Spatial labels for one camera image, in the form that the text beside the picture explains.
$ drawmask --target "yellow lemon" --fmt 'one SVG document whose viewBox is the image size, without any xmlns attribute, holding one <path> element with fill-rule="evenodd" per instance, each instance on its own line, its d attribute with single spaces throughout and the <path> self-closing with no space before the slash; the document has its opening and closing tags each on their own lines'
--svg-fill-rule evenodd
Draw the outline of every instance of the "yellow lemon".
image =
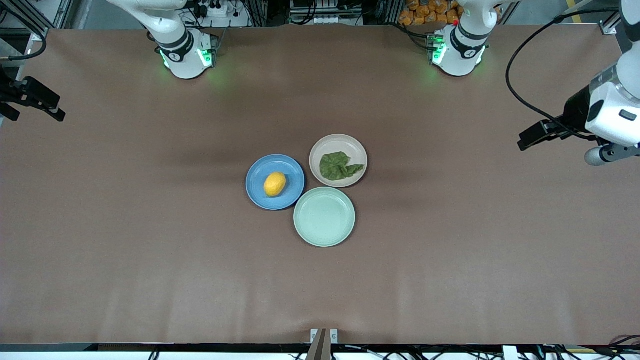
<svg viewBox="0 0 640 360">
<path fill-rule="evenodd" d="M 264 181 L 264 192 L 268 197 L 278 196 L 284 186 L 287 184 L 287 178 L 281 172 L 273 172 Z"/>
</svg>

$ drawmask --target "light green plate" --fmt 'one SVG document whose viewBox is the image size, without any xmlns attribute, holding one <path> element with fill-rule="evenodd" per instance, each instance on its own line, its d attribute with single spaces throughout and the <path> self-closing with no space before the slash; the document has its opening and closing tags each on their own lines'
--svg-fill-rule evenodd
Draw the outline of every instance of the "light green plate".
<svg viewBox="0 0 640 360">
<path fill-rule="evenodd" d="M 317 247 L 338 245 L 356 224 L 356 211 L 349 197 L 334 188 L 315 188 L 302 195 L 293 211 L 298 234 Z"/>
</svg>

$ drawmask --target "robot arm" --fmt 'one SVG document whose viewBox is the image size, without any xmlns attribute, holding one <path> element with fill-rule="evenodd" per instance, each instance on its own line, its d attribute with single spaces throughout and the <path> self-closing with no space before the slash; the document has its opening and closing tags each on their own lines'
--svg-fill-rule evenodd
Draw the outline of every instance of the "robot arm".
<svg viewBox="0 0 640 360">
<path fill-rule="evenodd" d="M 187 0 L 107 0 L 130 13 L 149 30 L 160 47 L 164 66 L 181 79 L 214 66 L 217 42 L 209 34 L 187 29 L 176 10 Z"/>
<path fill-rule="evenodd" d="M 496 23 L 498 14 L 493 9 L 498 4 L 516 0 L 458 0 L 465 8 L 457 25 L 447 25 L 429 39 L 429 61 L 453 76 L 470 74 L 482 61 L 486 41 Z"/>
<path fill-rule="evenodd" d="M 591 133 L 599 147 L 589 150 L 585 160 L 600 166 L 631 156 L 640 156 L 640 3 L 621 0 L 620 15 L 633 46 L 618 62 L 601 72 L 591 84 L 571 97 L 556 122 L 574 133 Z M 520 134 L 524 151 L 538 143 L 572 134 L 549 120 L 542 120 Z"/>
</svg>

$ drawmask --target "blue plate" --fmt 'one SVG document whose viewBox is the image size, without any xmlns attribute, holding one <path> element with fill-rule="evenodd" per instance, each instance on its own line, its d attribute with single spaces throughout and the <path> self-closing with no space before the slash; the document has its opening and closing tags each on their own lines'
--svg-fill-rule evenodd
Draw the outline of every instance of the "blue plate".
<svg viewBox="0 0 640 360">
<path fill-rule="evenodd" d="M 273 172 L 287 178 L 282 192 L 275 197 L 264 193 L 264 181 Z M 267 210 L 281 210 L 295 204 L 305 189 L 305 173 L 300 164 L 286 155 L 267 155 L 251 166 L 246 175 L 246 193 L 256 205 Z"/>
</svg>

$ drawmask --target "lettuce leaf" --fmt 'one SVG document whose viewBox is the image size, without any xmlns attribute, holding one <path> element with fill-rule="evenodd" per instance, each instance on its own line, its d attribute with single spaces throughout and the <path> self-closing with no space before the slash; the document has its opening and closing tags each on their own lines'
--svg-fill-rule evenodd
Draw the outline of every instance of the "lettuce leaf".
<svg viewBox="0 0 640 360">
<path fill-rule="evenodd" d="M 354 176 L 355 173 L 364 168 L 364 165 L 347 166 L 350 159 L 351 158 L 342 151 L 325 154 L 322 159 L 320 159 L 320 174 L 323 178 L 331 181 Z"/>
</svg>

